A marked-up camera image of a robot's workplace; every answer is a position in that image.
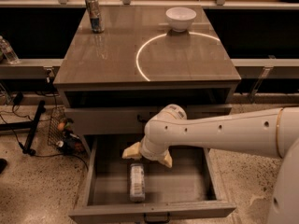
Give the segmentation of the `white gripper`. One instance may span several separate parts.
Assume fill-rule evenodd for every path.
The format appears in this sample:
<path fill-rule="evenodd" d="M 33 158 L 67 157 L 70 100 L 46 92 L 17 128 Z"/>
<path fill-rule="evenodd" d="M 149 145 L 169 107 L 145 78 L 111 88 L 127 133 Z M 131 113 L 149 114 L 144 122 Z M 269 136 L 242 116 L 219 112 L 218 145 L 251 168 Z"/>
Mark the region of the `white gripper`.
<path fill-rule="evenodd" d="M 172 167 L 172 157 L 168 148 L 152 143 L 147 137 L 144 137 L 141 143 L 132 144 L 122 153 L 124 159 L 140 160 L 142 156 L 151 161 L 158 161 L 167 168 Z"/>

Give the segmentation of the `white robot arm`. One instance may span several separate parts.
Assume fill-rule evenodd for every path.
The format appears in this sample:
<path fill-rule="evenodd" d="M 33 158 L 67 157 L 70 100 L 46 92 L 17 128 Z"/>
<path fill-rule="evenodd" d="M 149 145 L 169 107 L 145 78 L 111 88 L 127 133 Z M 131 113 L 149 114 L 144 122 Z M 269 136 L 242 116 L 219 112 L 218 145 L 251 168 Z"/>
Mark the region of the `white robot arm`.
<path fill-rule="evenodd" d="M 151 118 L 144 137 L 123 151 L 125 159 L 146 158 L 171 167 L 169 148 L 205 147 L 281 158 L 266 224 L 299 224 L 299 108 L 188 119 L 178 105 Z"/>

